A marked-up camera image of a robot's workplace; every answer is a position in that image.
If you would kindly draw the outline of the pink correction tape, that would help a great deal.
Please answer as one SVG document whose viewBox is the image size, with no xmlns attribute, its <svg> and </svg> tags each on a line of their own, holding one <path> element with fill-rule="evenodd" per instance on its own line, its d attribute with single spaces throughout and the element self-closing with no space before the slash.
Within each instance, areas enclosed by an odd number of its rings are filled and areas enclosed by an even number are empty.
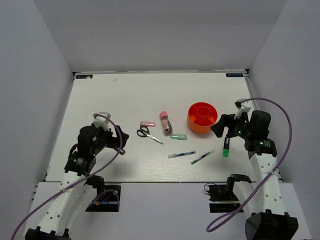
<svg viewBox="0 0 320 240">
<path fill-rule="evenodd" d="M 150 122 L 150 121 L 140 121 L 140 126 L 145 126 L 148 128 L 153 128 L 156 126 L 155 122 Z"/>
</svg>

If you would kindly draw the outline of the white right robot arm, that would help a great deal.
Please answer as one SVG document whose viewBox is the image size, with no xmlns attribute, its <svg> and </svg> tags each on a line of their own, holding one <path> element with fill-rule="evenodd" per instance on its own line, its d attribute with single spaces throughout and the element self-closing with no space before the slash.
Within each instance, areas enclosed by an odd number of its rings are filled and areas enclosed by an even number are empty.
<svg viewBox="0 0 320 240">
<path fill-rule="evenodd" d="M 240 203 L 245 213 L 245 236 L 248 240 L 291 240 L 299 228 L 297 218 L 289 215 L 276 175 L 277 149 L 269 135 L 271 115 L 255 110 L 223 114 L 211 127 L 220 138 L 227 128 L 227 138 L 240 137 L 252 166 L 255 183 L 246 175 L 232 174 L 227 179 L 226 195 Z"/>
</svg>

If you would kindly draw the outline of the black handled scissors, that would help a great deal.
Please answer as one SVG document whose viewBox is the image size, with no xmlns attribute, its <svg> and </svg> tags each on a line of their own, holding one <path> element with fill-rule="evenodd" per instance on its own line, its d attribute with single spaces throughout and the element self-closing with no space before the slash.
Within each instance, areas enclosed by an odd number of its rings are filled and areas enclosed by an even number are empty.
<svg viewBox="0 0 320 240">
<path fill-rule="evenodd" d="M 158 138 L 154 137 L 153 135 L 150 134 L 150 131 L 147 126 L 140 126 L 140 128 L 136 131 L 137 135 L 141 138 L 150 138 L 154 140 L 155 142 L 163 145 L 164 143 L 160 141 Z"/>
</svg>

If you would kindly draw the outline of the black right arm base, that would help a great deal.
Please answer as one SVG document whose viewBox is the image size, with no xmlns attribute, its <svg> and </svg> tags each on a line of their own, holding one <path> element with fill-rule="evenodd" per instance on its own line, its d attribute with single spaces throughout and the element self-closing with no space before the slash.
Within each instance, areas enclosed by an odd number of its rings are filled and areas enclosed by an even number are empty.
<svg viewBox="0 0 320 240">
<path fill-rule="evenodd" d="M 210 213 L 231 213 L 241 204 L 238 198 L 227 191 L 227 185 L 206 183 L 203 191 L 208 195 Z"/>
</svg>

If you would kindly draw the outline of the yellow highlighter marker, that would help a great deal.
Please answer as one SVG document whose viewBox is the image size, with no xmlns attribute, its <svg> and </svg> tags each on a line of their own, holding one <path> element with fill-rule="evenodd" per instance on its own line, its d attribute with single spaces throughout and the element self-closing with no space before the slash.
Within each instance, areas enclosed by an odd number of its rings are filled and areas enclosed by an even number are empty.
<svg viewBox="0 0 320 240">
<path fill-rule="evenodd" d="M 122 156 L 126 153 L 124 149 L 118 149 L 117 152 L 119 152 L 119 154 Z"/>
</svg>

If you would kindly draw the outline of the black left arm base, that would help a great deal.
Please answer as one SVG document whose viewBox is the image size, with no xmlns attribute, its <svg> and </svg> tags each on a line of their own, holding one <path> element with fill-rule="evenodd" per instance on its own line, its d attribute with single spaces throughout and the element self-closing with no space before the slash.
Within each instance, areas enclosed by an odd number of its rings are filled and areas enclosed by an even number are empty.
<svg viewBox="0 0 320 240">
<path fill-rule="evenodd" d="M 121 185 L 105 185 L 97 191 L 97 197 L 86 208 L 86 212 L 117 213 L 120 210 Z"/>
</svg>

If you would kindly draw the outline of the pink glue bottle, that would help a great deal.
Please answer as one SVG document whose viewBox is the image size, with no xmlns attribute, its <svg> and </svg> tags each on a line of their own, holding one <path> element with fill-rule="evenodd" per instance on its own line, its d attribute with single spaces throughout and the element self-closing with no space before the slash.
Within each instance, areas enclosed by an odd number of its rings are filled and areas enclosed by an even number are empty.
<svg viewBox="0 0 320 240">
<path fill-rule="evenodd" d="M 173 128 L 172 128 L 172 125 L 169 121 L 169 117 L 168 117 L 168 114 L 166 111 L 162 111 L 160 114 L 159 114 L 159 118 L 161 120 L 161 125 L 162 125 L 162 129 L 163 129 L 163 132 L 166 136 L 169 136 L 172 134 L 173 132 Z"/>
</svg>

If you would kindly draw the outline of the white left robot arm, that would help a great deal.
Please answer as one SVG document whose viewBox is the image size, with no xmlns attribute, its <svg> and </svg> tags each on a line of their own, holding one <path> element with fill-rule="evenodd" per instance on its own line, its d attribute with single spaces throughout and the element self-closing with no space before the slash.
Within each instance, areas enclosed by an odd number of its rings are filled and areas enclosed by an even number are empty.
<svg viewBox="0 0 320 240">
<path fill-rule="evenodd" d="M 125 153 L 129 135 L 120 126 L 115 132 L 106 123 L 92 123 L 80 129 L 77 143 L 70 149 L 62 181 L 45 215 L 36 228 L 28 229 L 26 240 L 69 240 L 70 231 L 80 214 L 93 202 L 103 198 L 108 189 L 104 179 L 91 173 L 96 156 L 105 148 Z"/>
</svg>

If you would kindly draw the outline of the green highlighter marker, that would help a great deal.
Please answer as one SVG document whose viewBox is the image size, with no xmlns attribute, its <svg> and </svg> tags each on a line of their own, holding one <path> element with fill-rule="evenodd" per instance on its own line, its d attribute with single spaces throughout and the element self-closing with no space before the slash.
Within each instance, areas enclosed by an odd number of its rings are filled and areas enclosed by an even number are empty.
<svg viewBox="0 0 320 240">
<path fill-rule="evenodd" d="M 229 156 L 229 150 L 230 150 L 230 138 L 228 136 L 226 136 L 224 138 L 222 155 L 224 157 L 228 157 Z"/>
</svg>

